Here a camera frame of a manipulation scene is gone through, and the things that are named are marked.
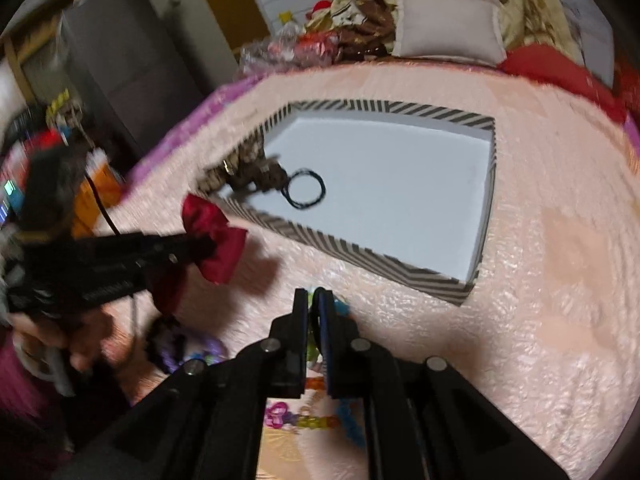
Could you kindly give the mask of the left hand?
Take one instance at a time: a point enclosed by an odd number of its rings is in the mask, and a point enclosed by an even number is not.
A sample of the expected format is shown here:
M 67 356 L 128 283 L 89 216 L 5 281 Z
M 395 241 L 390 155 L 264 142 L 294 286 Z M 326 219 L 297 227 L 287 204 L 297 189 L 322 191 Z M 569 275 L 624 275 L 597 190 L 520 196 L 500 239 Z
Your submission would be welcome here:
M 102 309 L 81 315 L 73 330 L 63 330 L 47 318 L 33 321 L 26 314 L 10 314 L 14 341 L 30 358 L 42 358 L 48 347 L 70 352 L 70 364 L 86 372 L 102 356 L 102 341 L 112 336 L 114 320 Z

